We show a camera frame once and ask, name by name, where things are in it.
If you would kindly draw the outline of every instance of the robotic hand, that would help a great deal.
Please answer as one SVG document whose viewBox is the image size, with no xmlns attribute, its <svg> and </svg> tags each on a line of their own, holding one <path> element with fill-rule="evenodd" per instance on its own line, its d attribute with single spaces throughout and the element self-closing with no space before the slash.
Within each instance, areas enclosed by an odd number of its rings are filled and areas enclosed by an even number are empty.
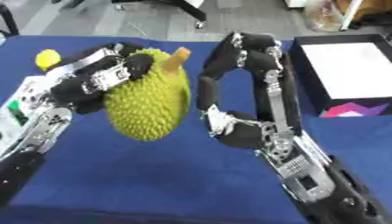
<svg viewBox="0 0 392 224">
<path fill-rule="evenodd" d="M 257 118 L 218 108 L 217 80 L 238 67 L 252 75 Z M 210 135 L 255 150 L 309 223 L 392 223 L 372 193 L 301 128 L 291 63 L 280 42 L 269 35 L 231 33 L 206 60 L 198 88 L 197 107 Z"/>
<path fill-rule="evenodd" d="M 24 80 L 0 108 L 0 207 L 44 162 L 73 112 L 98 111 L 105 91 L 147 73 L 153 58 L 129 56 L 138 49 L 132 43 L 94 47 Z"/>
</svg>

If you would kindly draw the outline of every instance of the yellow ball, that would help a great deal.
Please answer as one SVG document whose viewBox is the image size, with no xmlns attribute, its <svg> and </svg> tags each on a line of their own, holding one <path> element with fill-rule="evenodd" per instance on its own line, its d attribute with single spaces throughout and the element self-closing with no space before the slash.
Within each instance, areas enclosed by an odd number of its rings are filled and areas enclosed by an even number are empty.
<svg viewBox="0 0 392 224">
<path fill-rule="evenodd" d="M 105 94 L 104 105 L 115 129 L 136 140 L 152 141 L 171 133 L 190 104 L 190 88 L 181 66 L 167 75 L 160 66 L 170 54 L 143 49 L 154 58 L 150 71 L 140 80 L 128 80 Z"/>
<path fill-rule="evenodd" d="M 61 61 L 61 56 L 52 49 L 46 49 L 35 57 L 36 65 L 43 71 Z"/>
</svg>

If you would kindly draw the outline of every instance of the orange object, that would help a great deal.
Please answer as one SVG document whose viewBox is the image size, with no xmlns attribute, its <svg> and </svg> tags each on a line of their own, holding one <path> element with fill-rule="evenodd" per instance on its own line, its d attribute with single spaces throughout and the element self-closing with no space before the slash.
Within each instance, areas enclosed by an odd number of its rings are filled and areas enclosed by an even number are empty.
<svg viewBox="0 0 392 224">
<path fill-rule="evenodd" d="M 174 52 L 170 58 L 162 63 L 162 68 L 166 71 L 166 75 L 176 75 L 179 72 L 179 67 L 188 60 L 191 51 L 184 47 L 180 47 Z"/>
</svg>

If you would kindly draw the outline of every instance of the blue table surface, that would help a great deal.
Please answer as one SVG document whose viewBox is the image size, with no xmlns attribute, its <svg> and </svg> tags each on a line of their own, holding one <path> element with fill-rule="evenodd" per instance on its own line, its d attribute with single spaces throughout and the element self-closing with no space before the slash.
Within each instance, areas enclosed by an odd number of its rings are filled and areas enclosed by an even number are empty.
<svg viewBox="0 0 392 224">
<path fill-rule="evenodd" d="M 185 70 L 193 96 L 201 65 L 216 45 L 140 38 L 10 38 L 0 46 L 0 102 L 12 95 L 25 76 L 42 74 L 34 64 L 41 50 L 55 49 L 68 56 L 90 46 L 124 40 L 170 53 L 179 46 L 192 50 Z M 392 116 L 318 118 L 301 87 L 299 92 L 305 128 L 392 210 Z M 220 93 L 223 109 L 254 114 L 247 73 L 234 71 L 225 77 Z M 19 213 L 0 213 L 0 222 L 63 223 L 50 220 L 49 213 L 46 218 L 31 213 L 24 216 L 29 209 L 58 208 L 247 223 L 305 223 L 282 192 L 274 172 L 250 150 L 229 148 L 210 138 L 199 117 L 192 101 L 185 120 L 169 136 L 143 143 L 116 133 L 103 111 L 75 115 L 47 154 L 47 162 L 10 203 L 9 208 L 20 208 Z"/>
</svg>

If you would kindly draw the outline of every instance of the chair leg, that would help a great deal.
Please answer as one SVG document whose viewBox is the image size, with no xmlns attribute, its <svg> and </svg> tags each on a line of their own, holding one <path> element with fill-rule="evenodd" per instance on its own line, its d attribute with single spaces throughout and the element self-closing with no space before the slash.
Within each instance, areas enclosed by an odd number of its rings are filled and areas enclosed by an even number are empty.
<svg viewBox="0 0 392 224">
<path fill-rule="evenodd" d="M 3 17 L 8 29 L 10 30 L 10 34 L 12 36 L 19 35 L 17 23 L 15 22 L 10 9 L 8 9 L 8 7 L 3 3 L 0 3 L 0 14 Z"/>
<path fill-rule="evenodd" d="M 172 4 L 178 6 L 183 11 L 186 11 L 189 15 L 198 19 L 201 23 L 205 23 L 207 21 L 207 14 L 204 11 L 199 10 L 185 0 L 173 1 Z"/>
</svg>

